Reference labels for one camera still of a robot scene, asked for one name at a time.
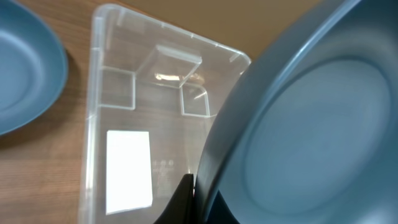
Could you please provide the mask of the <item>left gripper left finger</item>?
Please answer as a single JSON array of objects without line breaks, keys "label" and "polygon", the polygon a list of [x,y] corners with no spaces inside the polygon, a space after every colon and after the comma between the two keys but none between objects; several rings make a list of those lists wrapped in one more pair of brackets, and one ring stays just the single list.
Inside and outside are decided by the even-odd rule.
[{"label": "left gripper left finger", "polygon": [[185,174],[164,211],[154,224],[191,224],[193,190],[193,174]]}]

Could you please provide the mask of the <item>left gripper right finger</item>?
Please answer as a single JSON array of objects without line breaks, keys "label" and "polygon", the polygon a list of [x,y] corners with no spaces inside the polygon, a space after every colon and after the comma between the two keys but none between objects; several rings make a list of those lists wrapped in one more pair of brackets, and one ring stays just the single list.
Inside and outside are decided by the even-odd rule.
[{"label": "left gripper right finger", "polygon": [[229,210],[220,191],[217,192],[213,201],[206,224],[239,224]]}]

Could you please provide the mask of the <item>dark blue bowl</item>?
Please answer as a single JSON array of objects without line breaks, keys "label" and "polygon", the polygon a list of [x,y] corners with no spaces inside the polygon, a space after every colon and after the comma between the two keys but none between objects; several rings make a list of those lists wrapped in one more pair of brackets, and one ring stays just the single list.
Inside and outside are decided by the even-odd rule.
[{"label": "dark blue bowl", "polygon": [[1,134],[46,112],[67,78],[67,54],[55,32],[18,1],[1,1]]},{"label": "dark blue bowl", "polygon": [[240,76],[197,172],[239,223],[397,222],[397,1],[321,1]]}]

